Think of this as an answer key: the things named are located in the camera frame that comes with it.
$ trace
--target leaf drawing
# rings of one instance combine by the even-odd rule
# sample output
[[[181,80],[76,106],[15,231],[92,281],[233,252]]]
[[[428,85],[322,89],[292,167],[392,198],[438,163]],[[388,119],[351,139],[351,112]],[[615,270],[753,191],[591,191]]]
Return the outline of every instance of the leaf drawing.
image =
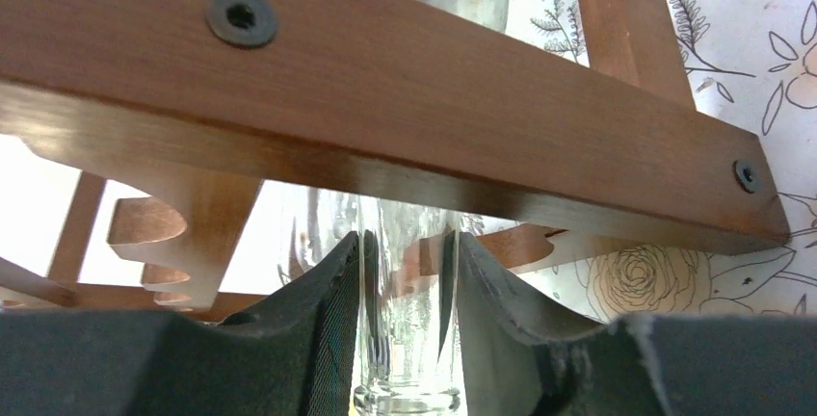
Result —
[[[559,21],[551,18],[531,18],[531,24],[536,26],[543,33],[556,33],[562,31]]]
[[[544,10],[544,18],[532,17],[530,21],[540,34],[548,36],[542,45],[545,51],[569,55],[578,63],[578,57],[587,51],[578,2],[574,1],[567,7],[567,26],[560,21],[563,14],[565,0],[553,0],[553,7]]]
[[[695,0],[670,0],[670,6],[675,11],[673,16],[679,38],[695,49],[700,38],[709,30],[706,16],[699,16],[700,7]]]
[[[739,76],[755,77],[753,74],[740,71],[729,71],[712,65],[702,58],[696,46],[709,31],[710,24],[706,21],[706,16],[700,13],[700,6],[696,0],[669,0],[670,12],[674,18],[677,39],[682,48],[681,58],[684,60],[684,70],[687,74],[693,71],[719,72],[722,74],[735,74]],[[690,66],[687,64],[690,56],[700,62],[701,65]]]
[[[769,31],[769,43],[772,44],[772,50],[783,60],[794,62],[798,59],[797,52],[786,39],[782,38],[780,34]]]
[[[769,131],[771,131],[772,126],[775,125],[775,119],[777,119],[777,114],[780,112],[780,107],[782,105],[783,81],[780,81],[780,84],[777,86],[775,91],[772,93],[772,96],[769,98],[769,101],[766,103],[766,112],[763,113],[763,121],[761,124],[763,135],[769,135]]]
[[[806,299],[807,299],[806,294],[803,294],[803,296],[800,298],[800,301],[797,302],[797,305],[794,307],[795,315],[805,315],[807,313],[805,306]]]
[[[784,63],[782,65],[772,66],[769,68],[769,72],[779,72],[783,71],[787,67],[791,66],[791,63]]]
[[[805,11],[803,27],[800,29],[800,42],[803,45],[809,45],[815,35],[817,35],[817,3],[812,0],[808,10]]]
[[[724,85],[721,84],[720,82],[718,83],[718,93],[720,93],[721,96],[723,98],[725,98],[729,103],[734,103],[735,102],[735,99],[732,98],[732,94],[729,93],[729,91],[726,89],[726,87],[724,87]]]
[[[794,260],[797,251],[780,247],[765,252],[751,254],[751,262],[727,270],[712,278],[712,292],[718,292],[725,299],[743,299],[760,289],[776,274],[785,270]]]

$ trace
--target floral wallpaper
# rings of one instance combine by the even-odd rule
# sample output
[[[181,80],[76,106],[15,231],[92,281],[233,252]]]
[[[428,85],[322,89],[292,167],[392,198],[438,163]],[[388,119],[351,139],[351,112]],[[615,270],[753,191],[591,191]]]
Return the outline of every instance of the floral wallpaper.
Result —
[[[817,0],[667,5],[698,110],[761,138],[792,241],[737,257],[647,245],[522,277],[603,322],[634,311],[817,313]],[[588,64],[577,0],[511,0],[507,34]]]

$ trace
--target wooden beam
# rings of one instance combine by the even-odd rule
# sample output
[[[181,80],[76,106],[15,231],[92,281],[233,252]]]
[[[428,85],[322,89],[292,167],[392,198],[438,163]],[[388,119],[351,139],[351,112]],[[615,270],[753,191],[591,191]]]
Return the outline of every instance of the wooden beam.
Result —
[[[145,263],[142,284],[157,303],[212,304],[261,180],[98,148],[54,148],[35,137],[24,142],[40,157],[148,193],[117,202],[108,244],[120,258]]]
[[[590,65],[695,109],[667,0],[579,0]]]
[[[105,178],[82,172],[74,197],[66,214],[63,232],[54,249],[48,278],[58,283],[74,283],[79,279],[93,224],[99,212],[99,202],[105,193]]]
[[[209,0],[0,0],[0,131],[714,252],[787,240],[754,134],[411,0],[268,1],[277,37],[247,51]]]
[[[29,272],[2,257],[0,257],[0,289],[44,300],[62,307],[70,307],[74,305],[75,301],[74,293],[65,286],[36,273]]]

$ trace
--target rose drawing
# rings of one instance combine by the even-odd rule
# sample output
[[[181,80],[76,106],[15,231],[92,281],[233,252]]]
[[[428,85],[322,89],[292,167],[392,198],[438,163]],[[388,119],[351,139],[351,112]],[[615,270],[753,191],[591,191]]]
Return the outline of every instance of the rose drawing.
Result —
[[[595,257],[588,300],[603,322],[626,312],[698,311],[710,282],[702,252],[647,245]]]

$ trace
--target black screw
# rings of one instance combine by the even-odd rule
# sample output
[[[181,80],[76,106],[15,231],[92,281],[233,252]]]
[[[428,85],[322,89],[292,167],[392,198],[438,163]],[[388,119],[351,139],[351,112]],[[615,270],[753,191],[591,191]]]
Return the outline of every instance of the black screw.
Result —
[[[270,43],[278,28],[276,14],[264,0],[212,0],[207,24],[216,37],[241,48]]]
[[[734,162],[733,166],[735,178],[745,192],[757,193],[760,191],[760,179],[751,164],[744,160],[738,160]]]
[[[236,28],[248,30],[255,26],[255,13],[246,4],[236,4],[227,9],[227,21]]]

